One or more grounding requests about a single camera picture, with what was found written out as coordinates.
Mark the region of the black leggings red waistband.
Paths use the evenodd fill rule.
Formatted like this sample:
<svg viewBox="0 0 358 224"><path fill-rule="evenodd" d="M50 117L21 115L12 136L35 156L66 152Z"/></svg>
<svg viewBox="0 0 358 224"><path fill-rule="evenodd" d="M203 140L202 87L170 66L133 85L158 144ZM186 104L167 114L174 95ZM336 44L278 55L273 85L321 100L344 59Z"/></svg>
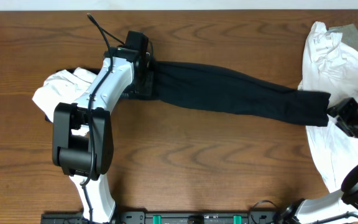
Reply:
<svg viewBox="0 0 358 224"><path fill-rule="evenodd" d="M185 62L152 62L150 96L122 94L130 100L160 100L188 109L253 115L303 126L327 126L330 93L303 91L260 80L235 70Z"/></svg>

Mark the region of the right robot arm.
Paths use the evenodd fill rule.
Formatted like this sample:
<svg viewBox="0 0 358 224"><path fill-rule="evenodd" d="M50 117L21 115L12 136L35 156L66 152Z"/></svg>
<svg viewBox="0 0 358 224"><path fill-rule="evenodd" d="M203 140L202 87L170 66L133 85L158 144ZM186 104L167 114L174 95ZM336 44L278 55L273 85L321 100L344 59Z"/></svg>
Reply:
<svg viewBox="0 0 358 224"><path fill-rule="evenodd" d="M347 136L358 138L358 102L346 98L328 109L336 126ZM358 221L358 165L345 177L341 189L325 197L301 199L277 213L275 223L337 223L343 219Z"/></svg>

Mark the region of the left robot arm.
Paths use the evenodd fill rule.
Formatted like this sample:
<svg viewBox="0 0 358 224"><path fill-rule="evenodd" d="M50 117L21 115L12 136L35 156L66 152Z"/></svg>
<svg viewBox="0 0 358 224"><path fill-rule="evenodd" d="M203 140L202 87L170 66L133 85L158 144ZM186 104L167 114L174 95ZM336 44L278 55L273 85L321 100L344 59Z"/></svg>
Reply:
<svg viewBox="0 0 358 224"><path fill-rule="evenodd" d="M147 47L112 47L86 91L53 114L52 161L75 184L83 204L83 223L111 222L116 203L106 173L114 143L111 113L124 93L149 93Z"/></svg>

